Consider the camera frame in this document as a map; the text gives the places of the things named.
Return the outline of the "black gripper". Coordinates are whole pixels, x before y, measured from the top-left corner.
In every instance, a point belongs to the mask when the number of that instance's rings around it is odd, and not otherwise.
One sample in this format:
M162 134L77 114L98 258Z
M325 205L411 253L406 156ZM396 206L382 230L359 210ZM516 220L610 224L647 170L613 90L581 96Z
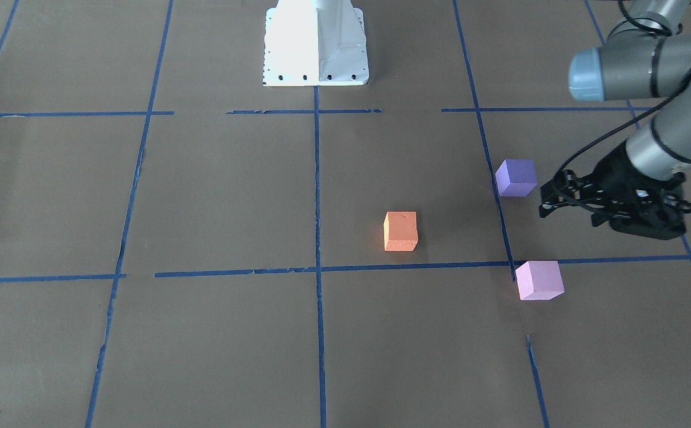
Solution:
M591 215L594 227L609 222L619 214L620 204L631 199L639 188L666 188L679 186L679 174L658 181L639 172L629 160L626 144L621 143L598 162L593 173L579 177L571 169L555 173L551 189L541 189L539 217L546 218L559 208L584 205L604 207L603 214Z

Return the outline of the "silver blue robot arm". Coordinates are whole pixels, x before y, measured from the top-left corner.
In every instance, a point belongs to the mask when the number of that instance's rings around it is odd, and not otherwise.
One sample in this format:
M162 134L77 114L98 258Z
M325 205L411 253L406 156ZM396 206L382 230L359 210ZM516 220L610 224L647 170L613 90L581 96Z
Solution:
M691 202L683 183L691 169L691 34L680 34L688 1L618 3L621 21L603 46L571 61L568 86L581 101L659 99L631 137L579 178L563 163L544 184L539 216L579 207L591 223L657 240L684 235Z

